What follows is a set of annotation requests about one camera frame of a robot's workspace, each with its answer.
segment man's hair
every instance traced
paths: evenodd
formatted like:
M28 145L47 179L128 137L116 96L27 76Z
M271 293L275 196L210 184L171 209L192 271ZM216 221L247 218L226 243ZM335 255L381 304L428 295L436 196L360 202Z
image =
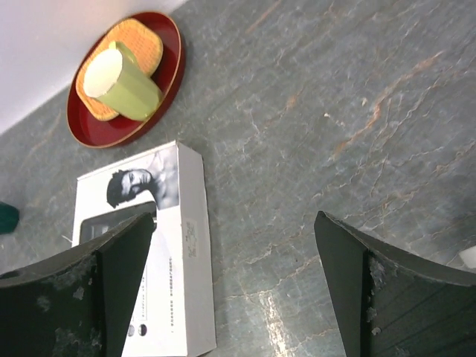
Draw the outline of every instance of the man's hair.
M112 208L116 208L117 205L119 205L121 202L124 201L129 201L130 199L133 199L134 195L129 194L128 197L124 197L122 195L122 178L129 172L130 170L127 171L122 171L119 170L116 173L112 174L111 180L109 180L109 183L107 185L107 203L109 203Z

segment white wall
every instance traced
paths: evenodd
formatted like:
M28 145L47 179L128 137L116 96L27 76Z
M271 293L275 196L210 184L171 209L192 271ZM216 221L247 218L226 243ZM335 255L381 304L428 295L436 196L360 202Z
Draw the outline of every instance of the white wall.
M142 10L169 13L186 1L0 0L0 133L64 89L117 20Z

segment woven placemat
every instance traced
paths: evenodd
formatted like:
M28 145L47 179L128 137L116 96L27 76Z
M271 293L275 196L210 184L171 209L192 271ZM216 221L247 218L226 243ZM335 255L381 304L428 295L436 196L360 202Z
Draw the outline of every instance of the woven placemat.
M155 72L164 52L161 38L135 19L126 19L118 23L104 36L103 40L81 66L76 79L77 95L91 114L100 121L114 119L118 116L118 113L84 93L84 74L91 61L100 52L106 50L112 41L121 41L125 44L137 58L141 70L148 76Z

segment small white object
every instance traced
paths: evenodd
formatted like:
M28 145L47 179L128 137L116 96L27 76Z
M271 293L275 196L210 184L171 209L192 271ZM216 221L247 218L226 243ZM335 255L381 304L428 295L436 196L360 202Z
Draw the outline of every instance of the small white object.
M99 98L118 81L122 72L122 53L108 48L89 63L84 74L84 93L91 98Z
M460 252L460 257L468 268L476 268L476 245Z

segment printed photo of man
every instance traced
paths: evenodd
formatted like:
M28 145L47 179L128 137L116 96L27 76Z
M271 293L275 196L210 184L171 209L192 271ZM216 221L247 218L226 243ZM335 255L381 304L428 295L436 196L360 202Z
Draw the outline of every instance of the printed photo of man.
M171 208L179 204L178 179L176 147L163 149L154 154L147 168L113 173L107 186L107 202L116 208L148 190L159 210Z

